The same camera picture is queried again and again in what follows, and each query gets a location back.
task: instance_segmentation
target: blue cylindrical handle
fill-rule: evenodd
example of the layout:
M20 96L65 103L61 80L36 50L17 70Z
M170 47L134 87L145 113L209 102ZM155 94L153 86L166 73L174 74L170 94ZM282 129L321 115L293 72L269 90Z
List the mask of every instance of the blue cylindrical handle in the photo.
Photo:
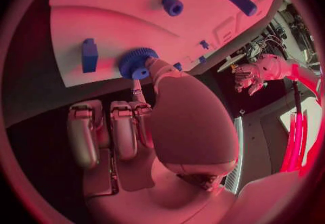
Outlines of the blue cylindrical handle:
M162 0L165 11L170 16L178 16L183 11L183 4L179 0Z
M230 0L235 4L241 11L243 11L247 16L252 16L256 13L257 7L254 2L250 0Z

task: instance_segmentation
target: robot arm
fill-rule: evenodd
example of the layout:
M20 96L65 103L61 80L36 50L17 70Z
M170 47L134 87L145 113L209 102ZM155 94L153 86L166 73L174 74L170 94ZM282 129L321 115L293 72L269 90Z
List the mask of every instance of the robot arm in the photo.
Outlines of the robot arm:
M240 93L249 86L249 95L260 90L265 81L280 80L287 77L293 81L300 81L320 99L320 78L307 68L300 67L293 60L271 54L264 54L256 63L244 64L234 69L236 74L235 89Z

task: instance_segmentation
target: blue rectangular block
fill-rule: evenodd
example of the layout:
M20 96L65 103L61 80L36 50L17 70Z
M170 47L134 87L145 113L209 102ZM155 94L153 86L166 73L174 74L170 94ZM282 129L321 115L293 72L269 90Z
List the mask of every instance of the blue rectangular block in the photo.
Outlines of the blue rectangular block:
M82 72L95 72L97 67L97 60L97 45L94 43L94 39L88 38L82 43Z

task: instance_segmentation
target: curved white surface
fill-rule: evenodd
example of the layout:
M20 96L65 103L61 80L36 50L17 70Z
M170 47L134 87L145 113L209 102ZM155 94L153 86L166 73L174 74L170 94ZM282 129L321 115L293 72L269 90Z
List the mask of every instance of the curved white surface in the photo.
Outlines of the curved white surface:
M181 0L183 12L169 16L161 0L50 0L51 36L66 87L120 77L116 59L130 48L150 47L183 70L198 64L262 19L273 0L252 0L255 15L246 17L228 0ZM82 73L81 44L94 38L97 71ZM209 50L202 48L206 40Z

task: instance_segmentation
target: robotic hand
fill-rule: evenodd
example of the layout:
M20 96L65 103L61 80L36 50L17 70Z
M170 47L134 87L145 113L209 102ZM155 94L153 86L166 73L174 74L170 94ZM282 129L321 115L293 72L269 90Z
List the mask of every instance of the robotic hand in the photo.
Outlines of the robotic hand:
M264 54L256 63L244 64L236 67L235 89L240 93L244 88L251 86L248 90L250 96L260 90L265 81L279 80L293 75L293 61Z

